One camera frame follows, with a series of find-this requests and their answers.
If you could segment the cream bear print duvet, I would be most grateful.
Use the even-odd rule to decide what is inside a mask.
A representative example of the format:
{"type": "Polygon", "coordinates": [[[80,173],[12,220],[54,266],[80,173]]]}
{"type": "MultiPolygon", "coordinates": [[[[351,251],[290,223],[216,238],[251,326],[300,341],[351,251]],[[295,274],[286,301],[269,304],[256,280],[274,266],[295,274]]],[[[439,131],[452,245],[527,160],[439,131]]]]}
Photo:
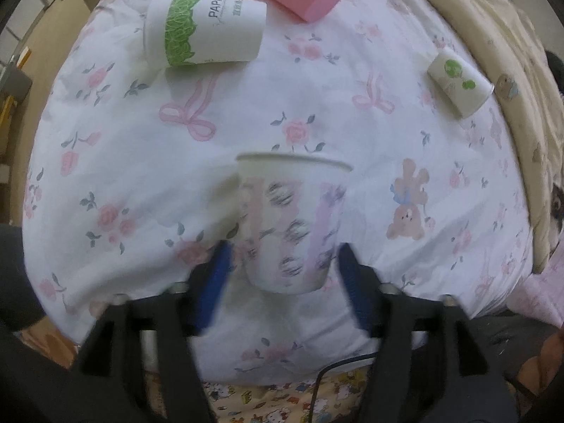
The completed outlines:
{"type": "Polygon", "coordinates": [[[428,0],[493,83],[520,162],[533,269],[552,255],[552,189],[563,184],[563,101],[533,23],[509,0],[428,0]]]}

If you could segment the green band paper cup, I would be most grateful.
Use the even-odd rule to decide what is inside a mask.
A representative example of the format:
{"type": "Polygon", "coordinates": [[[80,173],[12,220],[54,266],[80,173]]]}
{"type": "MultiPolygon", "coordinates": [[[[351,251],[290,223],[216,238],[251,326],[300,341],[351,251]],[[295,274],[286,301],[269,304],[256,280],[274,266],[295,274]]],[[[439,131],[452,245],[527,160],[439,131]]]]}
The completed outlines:
{"type": "Polygon", "coordinates": [[[151,0],[145,57],[156,69],[253,61],[266,21],[267,4],[256,0],[151,0]]]}

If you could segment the green tree paper cup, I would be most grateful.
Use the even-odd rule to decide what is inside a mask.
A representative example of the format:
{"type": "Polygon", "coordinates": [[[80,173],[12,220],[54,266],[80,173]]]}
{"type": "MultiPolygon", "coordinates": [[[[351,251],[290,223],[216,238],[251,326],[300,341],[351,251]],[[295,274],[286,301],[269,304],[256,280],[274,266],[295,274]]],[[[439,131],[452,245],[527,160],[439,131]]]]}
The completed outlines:
{"type": "Polygon", "coordinates": [[[455,51],[444,47],[427,74],[446,94],[461,117],[475,114],[493,94],[493,84],[455,51]]]}

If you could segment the white floral bed sheet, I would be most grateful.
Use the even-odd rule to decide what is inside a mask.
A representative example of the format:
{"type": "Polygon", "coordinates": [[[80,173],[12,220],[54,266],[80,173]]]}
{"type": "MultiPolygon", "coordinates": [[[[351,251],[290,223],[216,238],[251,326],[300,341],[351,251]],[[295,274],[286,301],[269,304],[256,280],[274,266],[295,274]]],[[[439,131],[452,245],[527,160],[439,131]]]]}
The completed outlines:
{"type": "Polygon", "coordinates": [[[101,0],[57,74],[27,176],[23,237],[49,318],[81,343],[105,304],[183,280],[238,239],[238,154],[353,166],[338,238],[383,280],[472,316],[533,267],[525,190],[495,98],[459,119],[427,75],[464,42],[427,0],[340,0],[302,24],[275,4],[258,58],[157,72],[150,0],[101,0]]]}

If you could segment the Hello Kitty paper cup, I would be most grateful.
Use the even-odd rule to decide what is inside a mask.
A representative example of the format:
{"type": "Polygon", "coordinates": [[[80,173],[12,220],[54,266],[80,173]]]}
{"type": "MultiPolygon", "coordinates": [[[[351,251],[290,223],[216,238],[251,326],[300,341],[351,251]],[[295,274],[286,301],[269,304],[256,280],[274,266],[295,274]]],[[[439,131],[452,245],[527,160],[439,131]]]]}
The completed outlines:
{"type": "Polygon", "coordinates": [[[319,156],[242,153],[238,247],[251,284],[304,294],[324,286],[353,167],[319,156]]]}

